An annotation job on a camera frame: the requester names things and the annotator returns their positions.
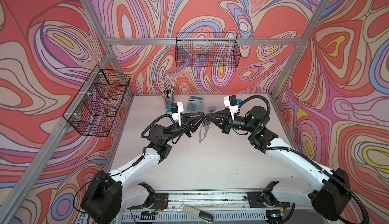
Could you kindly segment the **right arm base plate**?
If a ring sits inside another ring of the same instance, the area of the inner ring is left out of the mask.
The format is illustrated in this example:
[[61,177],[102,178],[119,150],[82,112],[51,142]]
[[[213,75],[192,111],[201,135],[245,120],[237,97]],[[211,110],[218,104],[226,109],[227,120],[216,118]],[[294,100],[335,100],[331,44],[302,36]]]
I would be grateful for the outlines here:
[[244,197],[249,202],[250,208],[283,208],[288,209],[291,205],[289,202],[279,202],[274,197],[268,197],[262,191],[247,192]]

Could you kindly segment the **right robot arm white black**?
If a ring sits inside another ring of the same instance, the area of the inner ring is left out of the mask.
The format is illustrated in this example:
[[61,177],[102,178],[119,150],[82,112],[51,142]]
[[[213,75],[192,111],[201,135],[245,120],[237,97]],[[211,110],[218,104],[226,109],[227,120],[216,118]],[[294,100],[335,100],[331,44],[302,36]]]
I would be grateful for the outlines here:
[[271,104],[261,95],[253,95],[244,100],[236,96],[226,96],[225,109],[206,115],[206,120],[219,127],[224,134],[240,130],[248,134],[250,145],[262,153],[282,162],[302,177],[306,186],[287,186],[272,181],[262,192],[267,205],[274,202],[312,207],[318,214],[330,221],[349,221],[341,217],[346,206],[354,200],[359,207],[361,223],[369,223],[369,214],[360,198],[351,190],[348,174],[340,168],[333,170],[305,156],[266,125],[270,121]]

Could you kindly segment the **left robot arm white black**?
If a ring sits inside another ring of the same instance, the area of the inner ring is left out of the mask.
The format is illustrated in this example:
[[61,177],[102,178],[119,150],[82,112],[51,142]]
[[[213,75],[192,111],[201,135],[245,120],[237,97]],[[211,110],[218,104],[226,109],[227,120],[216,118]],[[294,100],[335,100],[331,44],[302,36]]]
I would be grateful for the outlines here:
[[165,160],[183,135],[191,137],[205,117],[204,113],[176,113],[156,118],[141,133],[149,141],[142,153],[115,170],[97,172],[84,184],[86,192],[79,207],[73,203],[74,209],[98,224],[109,224],[124,209],[153,207],[155,190],[144,182],[133,188],[130,184]]

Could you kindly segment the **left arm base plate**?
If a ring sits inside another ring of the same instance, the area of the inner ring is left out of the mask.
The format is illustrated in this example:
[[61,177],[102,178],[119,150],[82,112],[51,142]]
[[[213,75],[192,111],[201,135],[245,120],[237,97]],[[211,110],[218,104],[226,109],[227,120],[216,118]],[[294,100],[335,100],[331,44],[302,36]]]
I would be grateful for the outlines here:
[[164,210],[168,207],[169,194],[167,192],[158,192],[149,196],[146,202],[142,205],[135,205],[129,210]]

